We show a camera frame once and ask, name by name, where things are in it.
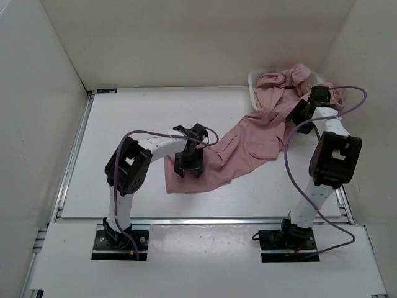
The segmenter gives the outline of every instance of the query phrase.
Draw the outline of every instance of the white wall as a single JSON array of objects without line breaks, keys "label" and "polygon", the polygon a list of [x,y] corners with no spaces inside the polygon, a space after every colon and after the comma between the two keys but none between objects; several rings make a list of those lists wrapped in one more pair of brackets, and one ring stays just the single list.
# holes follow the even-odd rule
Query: white wall
[{"label": "white wall", "polygon": [[[322,74],[368,91],[368,101],[344,117],[363,140],[351,183],[354,217],[367,226],[386,288],[397,297],[397,1],[357,0]],[[351,92],[349,104],[361,94]]]},{"label": "white wall", "polygon": [[17,297],[86,95],[40,1],[0,9],[0,297]]},{"label": "white wall", "polygon": [[354,0],[42,0],[88,89],[245,86],[317,69]]}]

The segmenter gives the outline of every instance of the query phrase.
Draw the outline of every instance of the pink towel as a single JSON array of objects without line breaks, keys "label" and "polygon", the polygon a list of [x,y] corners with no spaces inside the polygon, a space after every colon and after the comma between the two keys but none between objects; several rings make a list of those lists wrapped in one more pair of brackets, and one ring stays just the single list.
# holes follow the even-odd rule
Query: pink towel
[{"label": "pink towel", "polygon": [[[285,124],[285,117],[301,97],[308,99],[309,75],[302,64],[282,73],[266,73],[256,88],[263,109],[245,115],[218,144],[204,148],[204,173],[199,178],[188,171],[181,178],[174,172],[174,157],[165,157],[167,193],[211,191],[276,159],[293,128]],[[331,95],[340,106],[343,92]]]}]

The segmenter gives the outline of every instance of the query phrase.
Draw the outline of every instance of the gray wall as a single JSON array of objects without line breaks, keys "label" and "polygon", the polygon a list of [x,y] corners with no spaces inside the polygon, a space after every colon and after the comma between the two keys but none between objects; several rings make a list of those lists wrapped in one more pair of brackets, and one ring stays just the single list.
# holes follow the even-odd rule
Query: gray wall
[{"label": "gray wall", "polygon": [[39,0],[0,10],[0,296],[17,297],[86,94]]},{"label": "gray wall", "polygon": [[[391,297],[397,297],[397,2],[357,0],[322,67],[324,77],[356,84],[368,101],[344,123],[363,140],[355,181],[347,188],[354,217],[367,226]],[[351,92],[349,105],[360,100]]]},{"label": "gray wall", "polygon": [[246,86],[256,68],[316,70],[354,0],[42,0],[89,89]]}]

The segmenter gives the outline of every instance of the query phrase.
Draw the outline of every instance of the plastic basket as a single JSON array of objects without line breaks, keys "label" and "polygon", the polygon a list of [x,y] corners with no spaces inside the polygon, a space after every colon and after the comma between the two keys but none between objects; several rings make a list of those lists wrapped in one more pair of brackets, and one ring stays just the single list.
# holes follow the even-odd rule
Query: plastic basket
[{"label": "plastic basket", "polygon": [[[256,97],[256,84],[258,81],[263,77],[263,75],[268,72],[269,70],[252,70],[248,74],[248,88],[249,88],[249,96],[251,98],[252,106],[254,107],[255,110],[258,110],[261,108],[259,101],[257,100]],[[320,78],[320,76],[312,71],[309,76],[309,87],[312,87],[313,85],[317,83],[322,83],[323,80]]]}]

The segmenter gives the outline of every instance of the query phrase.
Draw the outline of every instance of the beige wall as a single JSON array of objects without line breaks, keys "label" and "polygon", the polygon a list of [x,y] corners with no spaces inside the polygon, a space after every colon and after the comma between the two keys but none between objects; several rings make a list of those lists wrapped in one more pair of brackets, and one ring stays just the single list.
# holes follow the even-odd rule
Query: beige wall
[{"label": "beige wall", "polygon": [[240,86],[326,56],[354,0],[42,0],[88,89]]},{"label": "beige wall", "polygon": [[0,3],[0,297],[18,297],[86,101],[39,0]]},{"label": "beige wall", "polygon": [[[344,117],[347,128],[363,140],[355,184],[347,190],[355,219],[367,226],[391,297],[397,297],[396,17],[395,0],[358,0],[321,72],[368,91],[365,105]],[[350,105],[360,96],[352,91]]]}]

